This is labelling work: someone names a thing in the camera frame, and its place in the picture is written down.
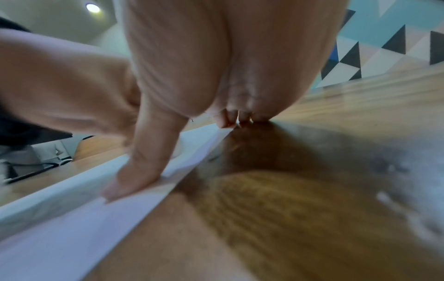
ceiling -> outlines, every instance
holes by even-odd
[[[100,14],[86,10],[95,2]],[[1,0],[0,14],[32,32],[88,43],[116,23],[112,0]]]

geometric wall pattern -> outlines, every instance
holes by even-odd
[[[444,62],[444,1],[352,0],[312,87]]]

black triangle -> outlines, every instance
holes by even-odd
[[[430,64],[444,61],[444,34],[432,31],[430,33]]]
[[[328,60],[327,63],[324,65],[324,68],[321,70],[321,78],[324,79],[325,76],[327,76],[330,71],[333,70],[333,68],[338,64],[339,62],[334,60]]]
[[[347,9],[347,13],[345,14],[344,21],[342,22],[341,28],[345,26],[345,24],[352,18],[352,16],[356,13],[356,11]]]
[[[352,78],[350,78],[351,80],[355,80],[355,79],[361,79],[362,78],[362,74],[361,74],[361,70],[359,70],[355,75],[353,75]]]
[[[398,30],[387,43],[382,46],[383,49],[397,52],[400,54],[406,54],[406,26],[404,25]]]
[[[357,68],[361,68],[361,56],[359,53],[359,42],[356,43],[353,48],[340,61],[347,65],[351,65]]]

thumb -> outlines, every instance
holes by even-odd
[[[108,200],[134,193],[156,181],[173,154],[188,122],[182,116],[142,95],[131,157],[102,192]]]

table surface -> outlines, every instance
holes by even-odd
[[[236,128],[86,280],[442,280],[443,77],[440,64],[317,89]]]

